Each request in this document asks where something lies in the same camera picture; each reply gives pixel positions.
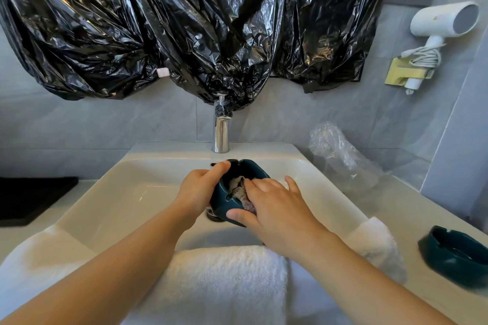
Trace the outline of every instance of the chrome faucet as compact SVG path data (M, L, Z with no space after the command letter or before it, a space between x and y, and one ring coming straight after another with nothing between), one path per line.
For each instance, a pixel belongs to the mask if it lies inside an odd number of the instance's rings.
M214 103L214 144L212 150L215 153L227 153L229 151L229 125L232 111L228 108L230 101L225 100L227 92L219 91L217 95L219 98Z

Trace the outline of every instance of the hand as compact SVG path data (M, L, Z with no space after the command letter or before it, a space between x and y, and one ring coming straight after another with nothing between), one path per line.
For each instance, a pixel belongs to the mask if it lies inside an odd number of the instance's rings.
M243 209L231 209L227 217L247 226L276 253L296 260L302 247L328 230L313 216L296 182L289 176L284 179L289 190L273 179L244 180L257 216Z
M193 170L183 180L178 196L172 205L183 208L188 214L188 229L208 207L215 186L220 178L229 171L229 168L229 161L219 162L211 170Z

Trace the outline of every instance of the sink drain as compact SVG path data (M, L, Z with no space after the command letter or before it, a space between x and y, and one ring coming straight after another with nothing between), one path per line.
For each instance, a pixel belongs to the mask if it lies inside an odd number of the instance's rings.
M213 221L213 222L223 222L224 221L220 217L215 216L210 207L207 207L206 213L207 213L207 217L210 221Z

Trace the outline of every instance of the white label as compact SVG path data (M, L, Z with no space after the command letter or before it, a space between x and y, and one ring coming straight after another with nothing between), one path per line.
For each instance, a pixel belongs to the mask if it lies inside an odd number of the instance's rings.
M169 69L167 69L166 67L163 67L162 69L156 69L156 71L159 78L169 76Z

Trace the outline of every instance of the person's right hand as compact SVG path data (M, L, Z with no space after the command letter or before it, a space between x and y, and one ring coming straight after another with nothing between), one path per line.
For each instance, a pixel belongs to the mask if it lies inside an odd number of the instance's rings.
M231 209L227 217L242 223L276 253L295 259L302 247L328 230L313 216L296 182L289 176L284 179L289 190L273 179L244 180L257 216Z

